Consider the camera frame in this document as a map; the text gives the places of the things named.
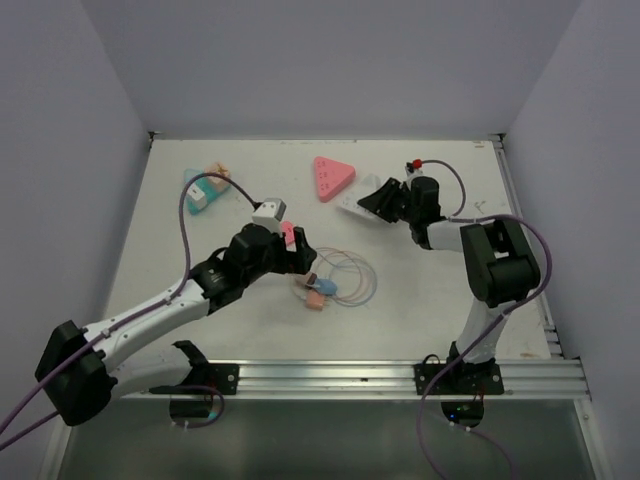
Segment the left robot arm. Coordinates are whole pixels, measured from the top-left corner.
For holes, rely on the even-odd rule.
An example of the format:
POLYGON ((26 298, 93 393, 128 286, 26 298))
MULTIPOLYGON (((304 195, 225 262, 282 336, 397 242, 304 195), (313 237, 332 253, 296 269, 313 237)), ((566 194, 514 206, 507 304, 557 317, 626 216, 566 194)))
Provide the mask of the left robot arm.
POLYGON ((239 300, 267 274, 308 273, 317 253, 303 228, 293 233, 295 247, 288 249, 283 235, 249 223, 228 246, 140 307, 85 327, 73 321, 57 326, 35 377, 65 424, 81 425, 135 390, 169 387, 193 393, 206 386, 206 360, 189 341, 174 343, 150 369, 134 367, 130 359, 171 331, 239 300))

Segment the pink square plug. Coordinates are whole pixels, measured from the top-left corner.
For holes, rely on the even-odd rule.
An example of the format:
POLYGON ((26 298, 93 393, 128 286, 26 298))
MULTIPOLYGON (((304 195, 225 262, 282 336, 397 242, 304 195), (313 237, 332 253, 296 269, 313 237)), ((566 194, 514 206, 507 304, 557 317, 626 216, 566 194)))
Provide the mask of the pink square plug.
POLYGON ((281 223, 281 230, 284 236, 285 245, 293 245, 295 243, 294 225, 289 221, 283 221, 281 223))

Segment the pink triangular socket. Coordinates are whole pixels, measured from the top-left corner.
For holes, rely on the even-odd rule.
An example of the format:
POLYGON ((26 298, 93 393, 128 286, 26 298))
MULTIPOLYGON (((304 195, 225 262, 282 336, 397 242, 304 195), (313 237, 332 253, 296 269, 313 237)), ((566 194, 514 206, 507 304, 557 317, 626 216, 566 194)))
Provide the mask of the pink triangular socket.
POLYGON ((316 194, 327 203, 348 187, 356 177, 356 169, 349 164, 317 156, 313 160, 316 194))

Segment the white power strip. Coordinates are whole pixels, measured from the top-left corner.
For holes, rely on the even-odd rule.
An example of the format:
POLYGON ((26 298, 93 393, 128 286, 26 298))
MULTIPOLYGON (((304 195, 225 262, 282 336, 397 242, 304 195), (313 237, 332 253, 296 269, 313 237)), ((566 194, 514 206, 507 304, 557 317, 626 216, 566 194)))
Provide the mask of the white power strip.
POLYGON ((353 185, 344 191, 337 208, 349 215, 361 220, 380 223, 381 220, 358 204, 358 201, 376 192, 382 186, 381 179, 374 174, 368 174, 357 180, 353 185))

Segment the orange cube plug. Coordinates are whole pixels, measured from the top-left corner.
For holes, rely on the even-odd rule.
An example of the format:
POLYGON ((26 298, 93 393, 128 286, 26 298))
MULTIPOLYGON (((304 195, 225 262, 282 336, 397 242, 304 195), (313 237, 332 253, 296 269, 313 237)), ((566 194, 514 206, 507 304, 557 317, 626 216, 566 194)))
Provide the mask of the orange cube plug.
POLYGON ((230 178, 231 173, 223 163, 214 162, 205 169, 205 172, 210 173, 210 176, 206 177, 206 181, 217 193, 222 193, 229 187, 229 183, 226 181, 226 178, 230 178))

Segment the blue cube plug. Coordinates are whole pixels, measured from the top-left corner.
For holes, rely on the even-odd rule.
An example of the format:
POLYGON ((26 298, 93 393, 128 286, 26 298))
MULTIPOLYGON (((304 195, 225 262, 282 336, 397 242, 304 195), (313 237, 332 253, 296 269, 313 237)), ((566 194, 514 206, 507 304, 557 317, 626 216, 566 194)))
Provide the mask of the blue cube plug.
POLYGON ((337 293, 337 285, 331 279, 318 278, 314 283, 314 289, 325 296, 333 296, 337 293))

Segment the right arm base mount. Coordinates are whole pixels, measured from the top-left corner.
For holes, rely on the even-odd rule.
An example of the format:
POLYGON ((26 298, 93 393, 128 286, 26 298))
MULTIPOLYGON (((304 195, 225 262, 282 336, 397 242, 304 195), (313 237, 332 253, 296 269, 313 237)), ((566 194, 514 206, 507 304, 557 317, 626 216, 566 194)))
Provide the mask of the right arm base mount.
MULTIPOLYGON (((416 393, 423 395, 430 382, 448 366, 434 354, 413 365, 416 393)), ((494 360, 482 364, 462 361, 439 377, 429 395, 503 395, 505 387, 500 367, 494 360)))

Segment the pink cube plug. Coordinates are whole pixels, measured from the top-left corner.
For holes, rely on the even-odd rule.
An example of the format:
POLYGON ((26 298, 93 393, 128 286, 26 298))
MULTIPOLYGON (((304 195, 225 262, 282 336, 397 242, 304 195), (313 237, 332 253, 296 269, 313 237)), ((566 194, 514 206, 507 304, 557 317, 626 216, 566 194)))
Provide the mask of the pink cube plug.
POLYGON ((322 311, 329 306, 330 300, 323 294, 310 290, 306 294, 305 307, 313 311, 322 311))
POLYGON ((317 275, 313 272, 304 275, 295 275, 294 284, 303 289, 315 289, 317 279, 317 275))

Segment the white cube plug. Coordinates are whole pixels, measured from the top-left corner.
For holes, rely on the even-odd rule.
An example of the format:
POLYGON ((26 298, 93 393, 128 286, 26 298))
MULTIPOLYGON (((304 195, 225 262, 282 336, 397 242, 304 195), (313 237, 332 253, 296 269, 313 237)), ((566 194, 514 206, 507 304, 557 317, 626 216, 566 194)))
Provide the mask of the white cube plug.
POLYGON ((186 203, 192 215, 202 211, 208 205, 206 193, 196 184, 188 187, 186 203))

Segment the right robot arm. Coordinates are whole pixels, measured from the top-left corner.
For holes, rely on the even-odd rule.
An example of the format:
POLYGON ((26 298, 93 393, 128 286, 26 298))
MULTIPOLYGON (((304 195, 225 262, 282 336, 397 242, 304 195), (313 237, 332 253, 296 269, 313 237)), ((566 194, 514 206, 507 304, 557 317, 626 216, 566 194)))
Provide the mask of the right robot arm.
POLYGON ((541 270, 514 215, 482 219, 445 217, 439 183, 427 176, 409 182, 389 179, 357 201, 378 218, 408 224, 412 240, 425 250, 459 252, 473 302, 462 333, 452 344, 445 379, 451 389, 468 392, 481 380, 480 367, 495 361, 503 322, 541 288, 541 270))

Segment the teal triangular socket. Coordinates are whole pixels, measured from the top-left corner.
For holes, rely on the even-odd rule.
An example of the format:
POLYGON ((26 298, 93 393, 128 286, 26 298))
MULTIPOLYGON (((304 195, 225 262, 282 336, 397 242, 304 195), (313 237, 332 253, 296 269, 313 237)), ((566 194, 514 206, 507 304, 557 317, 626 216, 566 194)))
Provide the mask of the teal triangular socket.
MULTIPOLYGON (((206 171, 212 171, 231 178, 230 171, 222 164, 214 164, 206 171)), ((203 173, 202 170, 185 169, 183 173, 184 183, 188 183, 193 177, 203 173)), ((197 215, 215 202, 230 187, 229 183, 217 177, 203 177, 196 180, 186 194, 186 206, 191 215, 197 215)))

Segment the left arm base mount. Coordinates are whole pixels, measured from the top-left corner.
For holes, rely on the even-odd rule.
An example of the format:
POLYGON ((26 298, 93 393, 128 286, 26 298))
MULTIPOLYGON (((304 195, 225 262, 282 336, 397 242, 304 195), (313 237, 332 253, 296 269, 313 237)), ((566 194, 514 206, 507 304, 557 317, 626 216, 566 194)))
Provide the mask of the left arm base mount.
POLYGON ((222 395, 235 395, 240 379, 240 365, 236 363, 205 363, 192 367, 177 385, 159 386, 151 394, 197 395, 206 394, 210 387, 222 395))

